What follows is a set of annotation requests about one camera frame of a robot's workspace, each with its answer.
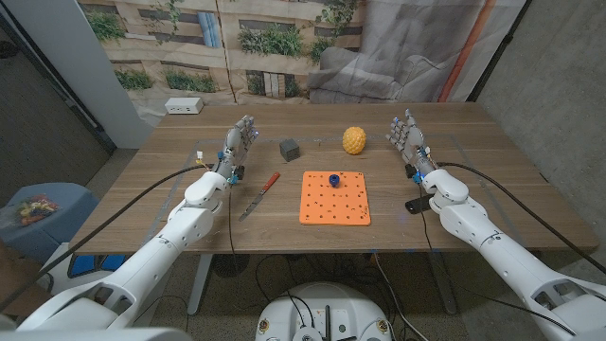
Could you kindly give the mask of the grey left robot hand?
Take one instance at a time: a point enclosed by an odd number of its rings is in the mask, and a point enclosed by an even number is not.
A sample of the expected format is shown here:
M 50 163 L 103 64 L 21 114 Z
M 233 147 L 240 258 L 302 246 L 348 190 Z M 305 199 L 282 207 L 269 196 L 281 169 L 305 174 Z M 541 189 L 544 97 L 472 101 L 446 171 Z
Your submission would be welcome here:
M 228 183 L 235 184 L 242 178 L 239 170 L 258 137 L 254 123 L 253 117 L 244 116 L 226 134 L 223 149 L 218 154 L 218 163 L 211 170 L 224 177 Z

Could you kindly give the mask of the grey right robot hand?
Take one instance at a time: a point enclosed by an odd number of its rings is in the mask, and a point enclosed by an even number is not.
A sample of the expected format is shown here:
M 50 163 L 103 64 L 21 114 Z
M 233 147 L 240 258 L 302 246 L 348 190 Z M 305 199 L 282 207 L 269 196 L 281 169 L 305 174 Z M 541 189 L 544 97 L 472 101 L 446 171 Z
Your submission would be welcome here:
M 403 118 L 393 118 L 385 138 L 401 154 L 406 176 L 416 184 L 420 185 L 430 172 L 438 168 L 409 108 L 405 110 Z

